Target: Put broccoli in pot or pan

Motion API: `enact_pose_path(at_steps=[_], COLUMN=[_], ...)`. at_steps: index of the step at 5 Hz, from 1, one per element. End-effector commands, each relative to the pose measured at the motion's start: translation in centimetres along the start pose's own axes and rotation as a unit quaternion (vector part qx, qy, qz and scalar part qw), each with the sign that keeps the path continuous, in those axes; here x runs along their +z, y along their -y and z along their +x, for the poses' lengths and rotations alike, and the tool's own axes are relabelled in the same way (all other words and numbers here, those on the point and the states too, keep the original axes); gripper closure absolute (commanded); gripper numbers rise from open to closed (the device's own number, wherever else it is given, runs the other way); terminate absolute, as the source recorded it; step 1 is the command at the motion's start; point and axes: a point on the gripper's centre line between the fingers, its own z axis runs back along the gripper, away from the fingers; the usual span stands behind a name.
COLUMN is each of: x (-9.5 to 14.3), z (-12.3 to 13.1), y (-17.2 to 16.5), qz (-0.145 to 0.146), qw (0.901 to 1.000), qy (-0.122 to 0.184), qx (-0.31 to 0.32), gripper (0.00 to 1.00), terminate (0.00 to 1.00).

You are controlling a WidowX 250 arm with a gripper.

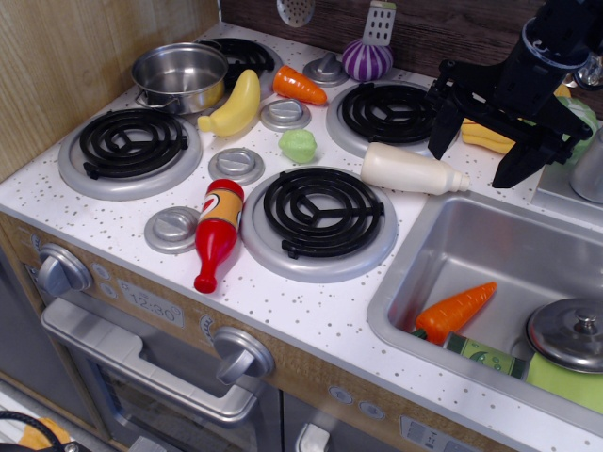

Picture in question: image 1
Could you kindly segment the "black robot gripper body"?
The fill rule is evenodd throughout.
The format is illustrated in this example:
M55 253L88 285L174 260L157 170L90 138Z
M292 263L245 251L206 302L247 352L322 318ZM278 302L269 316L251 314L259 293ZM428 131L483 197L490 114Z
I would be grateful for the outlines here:
M436 106L456 97L468 118L516 143L555 142L571 150L592 128L554 95L563 73L512 58L492 66L444 60L427 99Z

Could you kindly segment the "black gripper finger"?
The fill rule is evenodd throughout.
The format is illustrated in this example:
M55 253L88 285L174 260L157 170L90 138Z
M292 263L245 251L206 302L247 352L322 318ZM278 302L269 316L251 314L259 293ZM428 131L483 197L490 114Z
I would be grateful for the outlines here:
M456 97L448 97L436 106L436 115L428 148L436 159L441 159L457 136L464 120L464 111Z
M559 151L555 142L540 145L516 143L500 161L492 182L494 188L512 188L551 163Z

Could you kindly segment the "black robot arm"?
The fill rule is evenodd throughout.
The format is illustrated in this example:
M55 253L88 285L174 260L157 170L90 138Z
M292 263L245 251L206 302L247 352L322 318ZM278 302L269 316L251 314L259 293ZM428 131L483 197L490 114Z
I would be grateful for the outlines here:
M593 131L554 92L601 51L601 2L547 1L525 23L504 61L442 61L427 94L436 111L430 152L441 158L470 119L514 143L498 165L495 188L513 187L545 165L565 163Z

